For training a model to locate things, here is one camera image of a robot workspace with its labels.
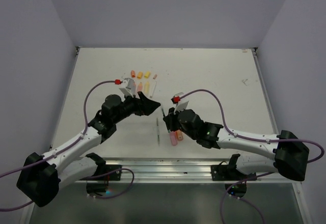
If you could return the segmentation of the yellow highlighter marker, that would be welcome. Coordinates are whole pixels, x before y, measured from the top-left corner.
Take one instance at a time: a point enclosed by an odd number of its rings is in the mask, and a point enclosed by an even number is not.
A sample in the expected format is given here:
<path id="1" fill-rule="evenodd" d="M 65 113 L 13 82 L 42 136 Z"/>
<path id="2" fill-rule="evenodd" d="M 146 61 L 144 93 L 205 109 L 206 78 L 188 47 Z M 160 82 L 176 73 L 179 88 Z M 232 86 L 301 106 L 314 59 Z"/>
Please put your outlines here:
<path id="1" fill-rule="evenodd" d="M 144 94 L 147 96 L 149 93 L 149 88 L 150 88 L 150 82 L 146 82 L 144 85 Z"/>

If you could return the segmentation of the orange highlighter marker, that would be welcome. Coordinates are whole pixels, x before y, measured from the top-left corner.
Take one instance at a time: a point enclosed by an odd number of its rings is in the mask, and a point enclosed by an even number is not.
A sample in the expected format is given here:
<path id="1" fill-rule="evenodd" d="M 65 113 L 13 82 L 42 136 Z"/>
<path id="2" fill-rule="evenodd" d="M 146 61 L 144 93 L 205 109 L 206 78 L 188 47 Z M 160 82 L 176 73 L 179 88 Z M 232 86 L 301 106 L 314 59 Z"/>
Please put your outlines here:
<path id="1" fill-rule="evenodd" d="M 141 92 L 143 90 L 143 84 L 142 84 L 142 82 L 140 82 L 139 84 L 138 84 L 138 86 L 137 86 L 137 93 L 138 92 Z"/>

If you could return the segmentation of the white marker with peach tip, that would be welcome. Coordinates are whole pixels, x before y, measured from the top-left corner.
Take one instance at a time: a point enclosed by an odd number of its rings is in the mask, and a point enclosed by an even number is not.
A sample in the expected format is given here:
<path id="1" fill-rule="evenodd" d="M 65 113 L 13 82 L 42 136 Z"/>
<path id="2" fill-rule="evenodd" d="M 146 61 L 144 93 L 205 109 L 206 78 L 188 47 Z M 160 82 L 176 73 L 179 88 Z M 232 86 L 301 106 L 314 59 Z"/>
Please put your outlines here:
<path id="1" fill-rule="evenodd" d="M 132 83 L 132 86 L 131 86 L 131 91 L 132 91 L 133 94 L 136 93 L 136 88 L 137 88 L 137 85 L 136 85 L 135 82 L 133 82 L 133 83 Z"/>

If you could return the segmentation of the yellow marker cap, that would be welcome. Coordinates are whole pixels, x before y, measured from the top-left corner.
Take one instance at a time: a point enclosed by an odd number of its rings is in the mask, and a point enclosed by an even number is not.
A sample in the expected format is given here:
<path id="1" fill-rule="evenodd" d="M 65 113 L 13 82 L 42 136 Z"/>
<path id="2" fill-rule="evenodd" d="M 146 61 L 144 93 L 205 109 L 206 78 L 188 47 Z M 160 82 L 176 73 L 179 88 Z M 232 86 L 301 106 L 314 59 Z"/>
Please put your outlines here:
<path id="1" fill-rule="evenodd" d="M 147 71 L 147 72 L 145 72 L 145 74 L 144 74 L 144 78 L 148 79 L 148 78 L 149 78 L 149 76 L 150 76 L 150 74 L 151 74 L 151 72 L 150 72 L 150 71 Z"/>

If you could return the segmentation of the orange marker cap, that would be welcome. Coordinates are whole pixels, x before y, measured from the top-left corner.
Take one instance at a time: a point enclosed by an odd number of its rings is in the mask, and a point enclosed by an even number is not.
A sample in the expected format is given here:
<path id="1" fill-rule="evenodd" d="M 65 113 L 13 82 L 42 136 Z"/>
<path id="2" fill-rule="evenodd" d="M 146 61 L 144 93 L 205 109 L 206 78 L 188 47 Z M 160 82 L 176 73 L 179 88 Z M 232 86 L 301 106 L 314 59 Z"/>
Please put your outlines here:
<path id="1" fill-rule="evenodd" d="M 140 71 L 138 74 L 137 74 L 137 79 L 142 79 L 143 77 L 143 72 Z"/>

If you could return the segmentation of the green clear pen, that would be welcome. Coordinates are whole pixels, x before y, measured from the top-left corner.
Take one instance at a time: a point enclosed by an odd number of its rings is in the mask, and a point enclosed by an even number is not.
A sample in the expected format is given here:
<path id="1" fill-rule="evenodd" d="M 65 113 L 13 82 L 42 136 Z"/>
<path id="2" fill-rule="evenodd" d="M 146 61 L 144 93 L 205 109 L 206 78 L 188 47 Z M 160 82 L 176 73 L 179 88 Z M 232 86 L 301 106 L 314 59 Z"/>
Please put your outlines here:
<path id="1" fill-rule="evenodd" d="M 165 114 L 164 108 L 161 106 L 160 109 L 161 109 L 161 112 L 162 112 L 162 119 L 163 119 L 163 121 L 165 123 L 167 132 L 170 133 L 171 131 L 170 131 L 169 125 L 166 123 L 166 119 L 165 119 L 166 118 L 166 114 Z"/>

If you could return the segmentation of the white pen with tan cap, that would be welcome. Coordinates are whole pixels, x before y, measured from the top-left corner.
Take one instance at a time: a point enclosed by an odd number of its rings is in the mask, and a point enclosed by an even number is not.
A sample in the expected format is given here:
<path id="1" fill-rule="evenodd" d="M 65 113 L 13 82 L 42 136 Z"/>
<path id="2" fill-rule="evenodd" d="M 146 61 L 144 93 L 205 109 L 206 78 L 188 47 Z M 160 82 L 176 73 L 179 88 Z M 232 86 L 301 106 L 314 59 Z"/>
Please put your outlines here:
<path id="1" fill-rule="evenodd" d="M 151 91 L 150 91 L 150 98 L 153 98 L 153 96 L 154 96 L 154 92 L 155 92 L 155 89 L 156 89 L 156 86 L 157 86 L 157 82 L 155 81 L 154 83 L 153 83 L 153 86 L 152 86 L 152 89 L 151 89 Z"/>

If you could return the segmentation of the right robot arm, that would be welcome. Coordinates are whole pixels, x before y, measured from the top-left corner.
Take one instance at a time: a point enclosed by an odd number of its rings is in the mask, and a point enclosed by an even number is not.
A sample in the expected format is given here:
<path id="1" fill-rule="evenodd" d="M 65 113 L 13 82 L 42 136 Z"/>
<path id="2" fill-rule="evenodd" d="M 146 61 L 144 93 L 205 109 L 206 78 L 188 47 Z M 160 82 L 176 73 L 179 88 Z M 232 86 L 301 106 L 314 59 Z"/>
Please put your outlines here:
<path id="1" fill-rule="evenodd" d="M 234 149 L 251 153 L 235 154 L 230 158 L 227 174 L 231 179 L 258 172 L 279 173 L 281 176 L 304 181 L 309 149 L 292 132 L 259 135 L 228 130 L 221 124 L 203 121 L 191 109 L 169 109 L 163 121 L 169 131 L 180 130 L 207 149 Z"/>

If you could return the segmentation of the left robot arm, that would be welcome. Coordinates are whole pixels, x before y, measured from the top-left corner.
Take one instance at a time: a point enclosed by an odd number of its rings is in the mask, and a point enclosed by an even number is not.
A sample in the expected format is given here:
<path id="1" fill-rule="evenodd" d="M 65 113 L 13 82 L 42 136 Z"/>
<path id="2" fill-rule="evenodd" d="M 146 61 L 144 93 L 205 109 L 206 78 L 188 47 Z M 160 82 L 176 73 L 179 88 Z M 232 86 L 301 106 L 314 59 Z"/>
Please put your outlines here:
<path id="1" fill-rule="evenodd" d="M 117 123 L 130 115 L 149 116 L 160 107 L 159 102 L 148 99 L 142 92 L 138 95 L 124 100 L 118 95 L 107 96 L 101 110 L 81 133 L 43 155 L 29 155 L 17 181 L 18 189 L 38 207 L 44 207 L 59 190 L 75 181 L 103 178 L 106 173 L 104 159 L 88 150 L 111 137 L 117 130 Z"/>

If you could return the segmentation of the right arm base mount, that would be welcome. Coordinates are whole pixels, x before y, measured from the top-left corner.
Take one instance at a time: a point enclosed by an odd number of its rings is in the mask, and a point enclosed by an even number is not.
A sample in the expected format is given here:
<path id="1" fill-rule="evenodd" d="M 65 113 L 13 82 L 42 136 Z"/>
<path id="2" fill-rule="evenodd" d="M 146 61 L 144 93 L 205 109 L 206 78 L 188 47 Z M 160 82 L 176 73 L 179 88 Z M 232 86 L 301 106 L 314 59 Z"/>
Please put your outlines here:
<path id="1" fill-rule="evenodd" d="M 212 181 L 239 181 L 249 177 L 256 176 L 255 173 L 243 174 L 236 169 L 239 162 L 240 154 L 233 154 L 227 163 L 222 161 L 219 164 L 210 166 Z M 227 191 L 228 194 L 242 198 L 247 192 L 247 183 L 237 184 Z"/>

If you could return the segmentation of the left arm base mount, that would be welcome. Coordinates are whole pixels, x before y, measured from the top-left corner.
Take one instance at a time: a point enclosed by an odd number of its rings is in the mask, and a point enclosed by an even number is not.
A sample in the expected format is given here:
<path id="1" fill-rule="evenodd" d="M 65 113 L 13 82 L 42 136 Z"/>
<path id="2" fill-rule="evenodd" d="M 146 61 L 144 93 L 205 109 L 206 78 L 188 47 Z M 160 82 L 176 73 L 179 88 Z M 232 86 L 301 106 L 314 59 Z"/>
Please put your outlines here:
<path id="1" fill-rule="evenodd" d="M 89 153 L 85 156 L 85 159 L 90 159 L 95 163 L 95 172 L 90 176 L 82 177 L 84 181 L 97 181 L 97 183 L 87 183 L 86 191 L 89 195 L 96 197 L 108 197 L 112 194 L 109 190 L 110 181 L 121 180 L 121 168 L 120 164 L 106 164 L 106 161 L 95 153 Z"/>

